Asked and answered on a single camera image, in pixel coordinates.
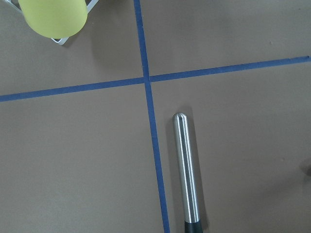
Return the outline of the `steel muddler black tip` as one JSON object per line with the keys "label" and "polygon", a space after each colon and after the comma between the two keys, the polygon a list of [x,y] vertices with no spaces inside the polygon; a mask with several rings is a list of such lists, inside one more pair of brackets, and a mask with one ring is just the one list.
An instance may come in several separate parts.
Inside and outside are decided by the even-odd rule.
{"label": "steel muddler black tip", "polygon": [[202,233],[187,115],[173,116],[173,129],[184,209],[184,232]]}

